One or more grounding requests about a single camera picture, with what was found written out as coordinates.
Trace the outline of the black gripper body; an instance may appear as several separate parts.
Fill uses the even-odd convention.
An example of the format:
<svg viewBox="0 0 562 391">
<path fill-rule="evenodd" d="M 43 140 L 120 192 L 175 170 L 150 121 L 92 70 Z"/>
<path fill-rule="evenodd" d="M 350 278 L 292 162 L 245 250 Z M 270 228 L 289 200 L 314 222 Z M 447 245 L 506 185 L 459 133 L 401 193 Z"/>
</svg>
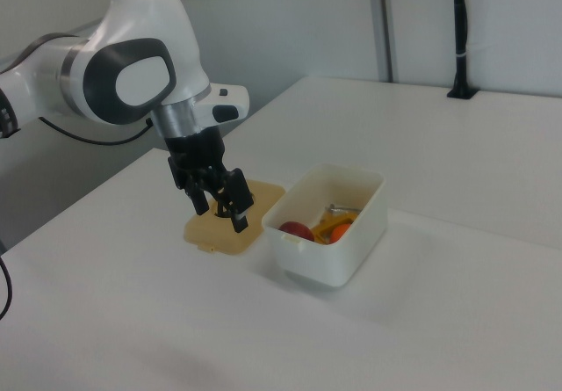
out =
<svg viewBox="0 0 562 391">
<path fill-rule="evenodd" d="M 225 145 L 218 127 L 208 127 L 199 133 L 165 140 L 173 163 L 183 170 L 225 171 L 222 158 Z"/>
</svg>

